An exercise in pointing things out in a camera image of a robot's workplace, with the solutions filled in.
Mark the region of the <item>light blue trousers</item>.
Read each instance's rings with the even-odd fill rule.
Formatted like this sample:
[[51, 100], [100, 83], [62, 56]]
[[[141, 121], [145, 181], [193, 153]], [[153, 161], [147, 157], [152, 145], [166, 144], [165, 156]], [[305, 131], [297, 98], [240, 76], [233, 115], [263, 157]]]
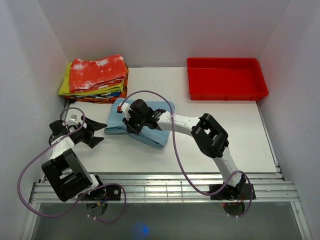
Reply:
[[[124, 115], [122, 113], [117, 113], [118, 106], [124, 101], [124, 98], [118, 98], [111, 107], [108, 119], [107, 119], [107, 127], [104, 129], [104, 133], [106, 135], [117, 135], [117, 134], [127, 134], [130, 137], [150, 145], [155, 148], [163, 148], [167, 142], [170, 135], [169, 130], [156, 130], [156, 129], [149, 129], [147, 126], [144, 126], [140, 133], [129, 133], [127, 131], [127, 126], [123, 122]], [[154, 112], [155, 110], [162, 109], [167, 112], [170, 111], [169, 105], [165, 101], [145, 101], [142, 104], [142, 107], [136, 107], [137, 104], [133, 104], [131, 108], [133, 111], [138, 110], [147, 110], [151, 108]]]

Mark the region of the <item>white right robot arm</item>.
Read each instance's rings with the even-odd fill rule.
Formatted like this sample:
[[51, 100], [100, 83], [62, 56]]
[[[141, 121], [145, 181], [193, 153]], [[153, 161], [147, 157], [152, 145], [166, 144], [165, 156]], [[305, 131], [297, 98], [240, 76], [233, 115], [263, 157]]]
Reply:
[[127, 131], [139, 134], [144, 127], [151, 130], [171, 131], [193, 137], [202, 154], [214, 161], [223, 184], [210, 185], [209, 191], [201, 191], [191, 182], [198, 193], [213, 200], [253, 200], [254, 187], [243, 171], [240, 171], [229, 150], [228, 133], [208, 113], [200, 117], [175, 115], [172, 111], [152, 109], [142, 99], [133, 103], [121, 103], [117, 112], [124, 114]]

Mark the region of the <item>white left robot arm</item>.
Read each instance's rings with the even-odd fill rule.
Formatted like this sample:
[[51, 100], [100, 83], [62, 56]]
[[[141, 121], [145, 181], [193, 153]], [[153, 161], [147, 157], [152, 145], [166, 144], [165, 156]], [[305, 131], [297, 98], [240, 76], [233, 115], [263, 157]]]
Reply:
[[49, 143], [53, 148], [49, 160], [41, 165], [41, 169], [62, 202], [85, 193], [94, 200], [106, 195], [106, 187], [99, 176], [85, 169], [73, 147], [79, 143], [90, 148], [97, 146], [104, 138], [94, 134], [106, 128], [107, 124], [89, 118], [84, 120], [84, 124], [85, 127], [80, 123], [66, 126], [62, 120], [56, 120], [49, 125], [52, 131]]

